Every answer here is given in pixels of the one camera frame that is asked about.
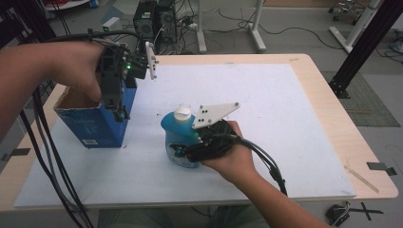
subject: white bottle cap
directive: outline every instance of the white bottle cap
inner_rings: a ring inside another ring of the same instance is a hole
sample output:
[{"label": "white bottle cap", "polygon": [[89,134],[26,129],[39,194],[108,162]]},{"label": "white bottle cap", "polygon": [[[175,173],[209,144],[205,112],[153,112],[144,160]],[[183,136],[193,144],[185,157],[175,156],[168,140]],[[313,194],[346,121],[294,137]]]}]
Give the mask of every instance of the white bottle cap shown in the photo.
[{"label": "white bottle cap", "polygon": [[174,112],[175,121],[178,124],[185,124],[192,116],[190,109],[187,107],[178,107]]}]

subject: black aluminum profile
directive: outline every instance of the black aluminum profile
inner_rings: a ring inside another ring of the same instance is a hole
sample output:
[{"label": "black aluminum profile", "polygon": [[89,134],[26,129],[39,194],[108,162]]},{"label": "black aluminum profile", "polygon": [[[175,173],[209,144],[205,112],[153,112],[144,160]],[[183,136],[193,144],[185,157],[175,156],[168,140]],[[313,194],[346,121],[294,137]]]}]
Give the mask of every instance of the black aluminum profile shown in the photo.
[{"label": "black aluminum profile", "polygon": [[346,91],[354,76],[358,73],[367,59],[375,50],[379,42],[385,37],[403,12],[402,0],[385,0],[371,23],[356,42],[353,50],[338,70],[329,86],[335,95],[340,98],[349,98]]}]

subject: spray bottle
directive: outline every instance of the spray bottle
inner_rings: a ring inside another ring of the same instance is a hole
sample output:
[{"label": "spray bottle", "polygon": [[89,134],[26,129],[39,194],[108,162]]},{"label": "spray bottle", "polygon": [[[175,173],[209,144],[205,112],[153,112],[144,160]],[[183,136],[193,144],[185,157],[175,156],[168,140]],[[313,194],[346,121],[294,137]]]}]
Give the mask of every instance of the spray bottle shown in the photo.
[{"label": "spray bottle", "polygon": [[179,107],[174,112],[168,113],[161,121],[161,127],[165,130],[165,148],[168,158],[174,163],[186,167],[196,168],[198,162],[190,162],[187,158],[175,157],[175,149],[171,144],[192,145],[198,143],[198,133],[192,128],[195,116],[189,108]]}]

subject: white board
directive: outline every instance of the white board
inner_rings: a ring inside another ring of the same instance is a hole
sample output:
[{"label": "white board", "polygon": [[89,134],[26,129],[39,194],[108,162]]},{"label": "white board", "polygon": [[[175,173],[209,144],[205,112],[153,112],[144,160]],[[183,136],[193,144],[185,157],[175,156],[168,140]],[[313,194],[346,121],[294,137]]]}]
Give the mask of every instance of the white board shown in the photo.
[{"label": "white board", "polygon": [[[246,197],[207,167],[187,169],[164,151],[165,114],[178,106],[239,102],[226,120],[277,162],[294,200],[355,195],[314,110],[289,65],[158,66],[155,81],[138,81],[122,148],[86,149],[61,120],[52,128],[76,190],[86,205],[237,202]],[[259,172],[275,186],[257,156]],[[38,161],[14,206],[60,205]]]}]

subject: blue box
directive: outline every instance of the blue box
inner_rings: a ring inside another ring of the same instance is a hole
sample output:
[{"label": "blue box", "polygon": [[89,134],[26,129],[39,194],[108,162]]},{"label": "blue box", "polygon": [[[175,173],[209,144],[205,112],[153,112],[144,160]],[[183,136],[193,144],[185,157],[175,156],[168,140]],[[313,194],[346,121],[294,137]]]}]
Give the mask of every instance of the blue box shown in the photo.
[{"label": "blue box", "polygon": [[[125,88],[123,103],[130,115],[136,88]],[[74,88],[66,88],[53,107],[74,135],[87,148],[121,147],[127,120],[115,121],[103,103],[91,101],[87,95]]]}]

